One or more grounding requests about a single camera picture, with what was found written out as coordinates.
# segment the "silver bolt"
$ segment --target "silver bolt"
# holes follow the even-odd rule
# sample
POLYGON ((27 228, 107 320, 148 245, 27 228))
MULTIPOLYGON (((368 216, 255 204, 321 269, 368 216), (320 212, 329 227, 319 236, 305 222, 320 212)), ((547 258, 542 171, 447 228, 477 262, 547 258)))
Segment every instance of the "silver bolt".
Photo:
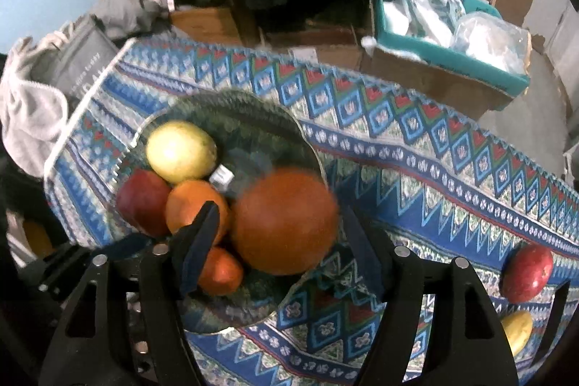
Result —
POLYGON ((139 352, 141 355, 145 355, 146 353, 149 352, 149 346, 147 345, 147 342, 141 340, 140 342, 137 342, 135 344, 135 350, 139 352))
POLYGON ((167 244, 157 244, 153 247, 153 254, 155 255, 165 255, 169 252, 169 246, 167 244))
POLYGON ((410 255, 410 249, 408 249, 408 247, 404 247, 404 246, 396 246, 394 248, 394 253, 398 257, 407 257, 410 255))
POLYGON ((468 266, 470 265, 468 263, 468 260, 465 259, 464 257, 457 257, 455 259, 455 264, 459 267, 459 268, 468 268, 468 266))
POLYGON ((99 254, 93 259, 93 264, 95 264, 97 267, 100 267, 105 265, 107 260, 108 259, 104 254, 99 254))

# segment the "gray floor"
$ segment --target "gray floor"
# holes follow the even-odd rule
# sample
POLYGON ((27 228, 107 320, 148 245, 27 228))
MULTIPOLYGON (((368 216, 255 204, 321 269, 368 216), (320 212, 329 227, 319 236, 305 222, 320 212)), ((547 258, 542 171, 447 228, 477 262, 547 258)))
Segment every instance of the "gray floor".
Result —
POLYGON ((526 95, 502 111, 488 111, 480 125, 525 153, 543 169, 561 177, 567 141, 565 107, 550 64, 533 51, 531 85, 526 95))

